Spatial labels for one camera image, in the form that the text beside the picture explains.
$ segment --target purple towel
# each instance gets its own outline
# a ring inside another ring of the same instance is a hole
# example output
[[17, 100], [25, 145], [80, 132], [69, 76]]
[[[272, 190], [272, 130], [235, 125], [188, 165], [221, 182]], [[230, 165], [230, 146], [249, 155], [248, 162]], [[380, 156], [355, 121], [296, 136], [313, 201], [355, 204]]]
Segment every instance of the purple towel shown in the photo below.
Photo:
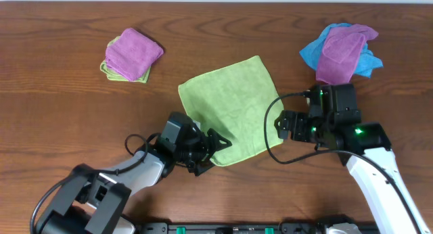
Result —
[[164, 51], [157, 43], [133, 28], [128, 28], [113, 45], [107, 47], [107, 67], [127, 80], [135, 81], [143, 76], [162, 54]]
[[365, 43], [377, 36], [374, 29], [360, 24], [332, 28], [323, 45], [316, 80], [330, 85], [348, 83]]

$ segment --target wooden table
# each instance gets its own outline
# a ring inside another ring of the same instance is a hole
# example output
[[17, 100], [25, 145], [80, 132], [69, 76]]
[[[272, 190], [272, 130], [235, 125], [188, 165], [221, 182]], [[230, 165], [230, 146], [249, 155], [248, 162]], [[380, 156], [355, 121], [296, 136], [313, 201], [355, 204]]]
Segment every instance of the wooden table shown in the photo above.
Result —
[[[433, 6], [236, 3], [1, 3], [0, 232], [27, 233], [39, 198], [82, 162], [112, 166], [130, 156], [130, 133], [160, 132], [183, 112], [177, 86], [259, 55], [279, 93], [302, 91], [315, 73], [299, 51], [331, 23], [379, 32], [369, 48], [385, 67], [354, 76], [363, 120], [387, 132], [420, 212], [433, 227]], [[148, 84], [108, 81], [108, 41], [128, 27], [161, 43]], [[285, 108], [305, 110], [303, 99]], [[286, 141], [281, 159], [313, 145]], [[195, 178], [185, 169], [128, 202], [137, 221], [271, 222], [345, 213], [373, 217], [335, 155], [282, 166], [263, 153]]]

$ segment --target black cable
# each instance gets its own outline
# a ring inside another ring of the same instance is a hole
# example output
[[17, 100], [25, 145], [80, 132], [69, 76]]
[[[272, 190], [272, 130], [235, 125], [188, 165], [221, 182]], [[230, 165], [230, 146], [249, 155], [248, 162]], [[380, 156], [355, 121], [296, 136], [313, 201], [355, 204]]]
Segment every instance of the black cable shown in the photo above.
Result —
[[154, 139], [155, 137], [159, 137], [159, 136], [161, 136], [161, 133], [152, 133], [149, 137], [147, 137], [146, 142], [150, 143], [150, 141], [152, 139]]
[[138, 134], [132, 134], [132, 135], [129, 135], [128, 137], [126, 137], [126, 139], [124, 140], [124, 148], [127, 149], [128, 153], [129, 153], [130, 155], [134, 156], [135, 153], [131, 152], [131, 151], [129, 150], [129, 148], [128, 148], [128, 141], [129, 141], [129, 139], [130, 139], [131, 137], [139, 137], [139, 138], [140, 138], [141, 140], [143, 140], [143, 142], [145, 142], [145, 143], [146, 143], [147, 141], [146, 141], [146, 139], [145, 139], [143, 136], [138, 135]]
[[269, 155], [276, 161], [276, 162], [278, 162], [278, 163], [280, 163], [280, 164], [290, 164], [290, 163], [293, 163], [291, 160], [289, 160], [289, 161], [287, 161], [287, 162], [282, 162], [282, 161], [280, 161], [280, 160], [278, 160], [273, 154], [272, 154], [272, 152], [271, 152], [271, 149], [269, 148], [269, 144], [268, 144], [268, 135], [266, 134], [266, 132], [267, 132], [267, 130], [266, 130], [266, 123], [267, 123], [267, 121], [268, 121], [268, 113], [269, 113], [269, 111], [271, 110], [271, 108], [272, 108], [272, 106], [275, 104], [275, 103], [277, 103], [277, 101], [279, 101], [280, 99], [284, 99], [284, 98], [287, 98], [287, 97], [290, 97], [290, 96], [304, 96], [304, 95], [306, 95], [306, 93], [305, 92], [301, 92], [301, 93], [290, 93], [290, 94], [287, 94], [287, 95], [282, 95], [282, 96], [280, 96], [280, 97], [278, 97], [277, 99], [274, 99], [273, 101], [272, 101], [272, 103], [271, 103], [271, 105], [269, 105], [269, 107], [268, 107], [268, 109], [266, 110], [266, 113], [265, 113], [265, 125], [264, 125], [264, 131], [265, 131], [265, 144], [266, 144], [266, 149], [268, 150], [268, 152], [269, 152]]
[[42, 198], [39, 200], [38, 204], [36, 205], [35, 209], [33, 210], [32, 213], [32, 217], [30, 219], [30, 234], [36, 234], [36, 227], [35, 227], [35, 220], [36, 220], [36, 216], [38, 214], [39, 209], [41, 208], [43, 202], [58, 188], [61, 187], [62, 185], [70, 182], [72, 179], [78, 177], [78, 176], [87, 176], [89, 174], [99, 174], [99, 173], [104, 173], [104, 174], [122, 174], [125, 173], [131, 169], [133, 169], [134, 167], [137, 167], [138, 165], [140, 165], [140, 163], [142, 161], [144, 161], [145, 157], [147, 156], [147, 153], [149, 152], [149, 144], [146, 141], [146, 138], [142, 137], [141, 135], [129, 135], [127, 137], [127, 139], [125, 140], [125, 148], [127, 149], [128, 153], [132, 154], [127, 146], [128, 143], [128, 139], [131, 137], [139, 137], [141, 139], [143, 139], [144, 143], [145, 143], [145, 151], [143, 156], [140, 157], [140, 159], [138, 161], [136, 161], [135, 163], [131, 164], [130, 166], [127, 166], [125, 168], [122, 169], [116, 169], [116, 170], [86, 170], [84, 172], [80, 172], [80, 173], [74, 173], [71, 174], [69, 176], [67, 176], [66, 178], [62, 179], [61, 181], [59, 181], [58, 183], [56, 183], [53, 187], [51, 187], [47, 193], [45, 193]]
[[388, 173], [386, 173], [386, 171], [380, 167], [378, 164], [376, 164], [373, 160], [370, 160], [369, 158], [365, 157], [365, 156], [360, 156], [356, 153], [350, 152], [350, 151], [345, 151], [345, 150], [338, 150], [338, 149], [327, 149], [327, 150], [317, 150], [316, 152], [313, 153], [309, 153], [285, 162], [282, 162], [280, 160], [278, 160], [271, 152], [271, 149], [269, 148], [269, 143], [268, 143], [268, 138], [267, 138], [267, 130], [266, 130], [266, 122], [267, 122], [267, 116], [269, 111], [271, 110], [272, 106], [279, 101], [280, 99], [289, 97], [289, 96], [295, 96], [295, 95], [305, 95], [306, 93], [291, 93], [291, 94], [287, 94], [287, 95], [282, 95], [280, 97], [278, 97], [277, 99], [275, 99], [274, 101], [272, 101], [271, 105], [269, 105], [266, 113], [265, 113], [265, 127], [264, 127], [264, 131], [265, 131], [265, 144], [266, 144], [266, 148], [267, 151], [269, 153], [269, 155], [278, 163], [280, 164], [291, 164], [291, 163], [295, 163], [313, 156], [318, 156], [321, 154], [327, 154], [327, 153], [339, 153], [339, 154], [348, 154], [354, 157], [358, 157], [362, 160], [364, 160], [366, 163], [370, 164], [372, 167], [374, 167], [378, 172], [380, 172], [380, 174], [382, 174], [385, 179], [389, 182], [389, 184], [391, 184], [392, 188], [394, 188], [395, 192], [397, 193], [398, 197], [400, 198], [401, 203], [403, 204], [403, 206], [405, 207], [405, 210], [407, 212], [407, 214], [409, 215], [409, 218], [411, 219], [412, 225], [415, 228], [415, 230], [417, 231], [418, 234], [422, 234], [423, 231], [421, 230], [421, 227], [418, 225], [415, 216], [413, 215], [408, 203], [406, 202], [405, 197], [403, 196], [403, 194], [401, 193], [400, 189], [398, 188], [397, 184], [395, 183], [394, 179], [392, 177], [390, 177], [390, 175]]

